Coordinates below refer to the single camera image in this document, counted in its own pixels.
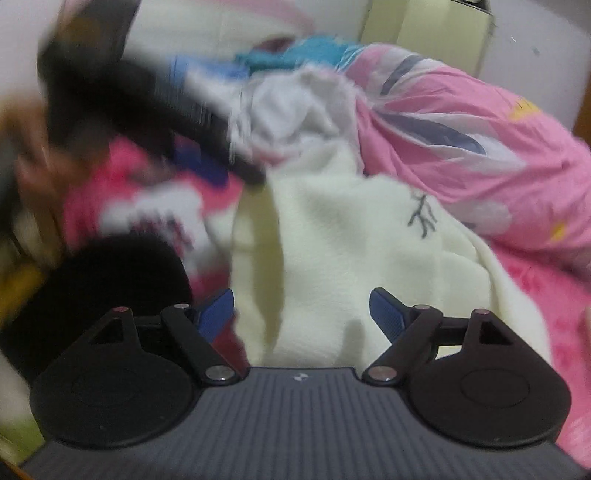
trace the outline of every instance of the logo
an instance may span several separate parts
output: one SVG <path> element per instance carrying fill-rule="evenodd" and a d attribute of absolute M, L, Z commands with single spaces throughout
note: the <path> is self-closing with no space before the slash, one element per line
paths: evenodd
<path fill-rule="evenodd" d="M 308 374 L 305 374 L 305 373 L 300 373 L 298 375 L 294 375 L 294 380 L 296 380 L 298 382 L 305 382 L 309 378 L 310 378 L 310 376 Z"/>

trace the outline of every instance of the pink clothing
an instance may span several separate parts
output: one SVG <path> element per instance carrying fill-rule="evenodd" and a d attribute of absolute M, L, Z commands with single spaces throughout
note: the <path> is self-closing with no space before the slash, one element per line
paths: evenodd
<path fill-rule="evenodd" d="M 586 144 L 527 100 L 396 46 L 367 47 L 345 74 L 367 97 L 368 174 L 403 180 L 479 235 L 549 252 L 591 279 Z"/>
<path fill-rule="evenodd" d="M 70 249 L 113 233 L 150 231 L 177 251 L 196 299 L 227 287 L 228 266 L 212 244 L 203 218 L 238 201 L 242 183 L 230 175 L 220 189 L 182 172 L 154 187 L 142 187 L 129 174 L 148 165 L 142 149 L 120 138 L 109 161 L 64 203 L 64 236 Z"/>

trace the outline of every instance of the blanket embroidery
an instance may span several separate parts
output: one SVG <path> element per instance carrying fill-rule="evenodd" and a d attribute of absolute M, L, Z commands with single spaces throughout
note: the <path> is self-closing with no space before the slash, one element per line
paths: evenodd
<path fill-rule="evenodd" d="M 421 222 L 421 227 L 423 229 L 423 235 L 421 236 L 422 239 L 426 238 L 429 234 L 429 229 L 433 232 L 437 231 L 435 228 L 435 223 L 437 223 L 437 219 L 433 215 L 433 209 L 431 205 L 429 205 L 427 195 L 425 193 L 412 193 L 413 200 L 418 202 L 417 209 L 413 212 L 412 217 L 408 221 L 408 226 L 413 226 L 414 221 L 416 219 Z"/>

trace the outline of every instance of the yellow fabric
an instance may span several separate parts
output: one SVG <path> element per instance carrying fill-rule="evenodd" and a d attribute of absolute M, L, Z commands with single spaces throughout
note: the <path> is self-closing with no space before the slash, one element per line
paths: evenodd
<path fill-rule="evenodd" d="M 561 221 L 555 225 L 552 229 L 552 236 L 550 237 L 551 242 L 560 242 L 566 236 L 568 226 L 565 222 Z"/>
<path fill-rule="evenodd" d="M 10 425 L 0 425 L 0 456 L 21 464 L 43 445 L 43 437 L 33 417 Z"/>
<path fill-rule="evenodd" d="M 515 104 L 515 107 L 511 111 L 509 120 L 511 120 L 512 122 L 518 122 L 520 120 L 523 120 L 524 118 L 527 118 L 531 115 L 535 115 L 540 112 L 541 110 L 536 105 L 526 100 L 525 98 L 521 98 Z"/>
<path fill-rule="evenodd" d="M 0 327 L 35 293 L 43 283 L 41 270 L 32 264 L 23 264 L 0 283 Z"/>

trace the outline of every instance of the white wall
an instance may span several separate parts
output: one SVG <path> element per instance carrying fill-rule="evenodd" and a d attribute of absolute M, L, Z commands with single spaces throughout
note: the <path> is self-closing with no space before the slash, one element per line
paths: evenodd
<path fill-rule="evenodd" d="M 591 2 L 490 2 L 497 26 L 480 78 L 525 96 L 572 128 L 591 67 Z"/>
<path fill-rule="evenodd" d="M 37 90 L 38 42 L 62 0 L 0 0 L 0 98 Z"/>
<path fill-rule="evenodd" d="M 292 1 L 314 19 L 318 31 L 357 40 L 371 0 Z"/>

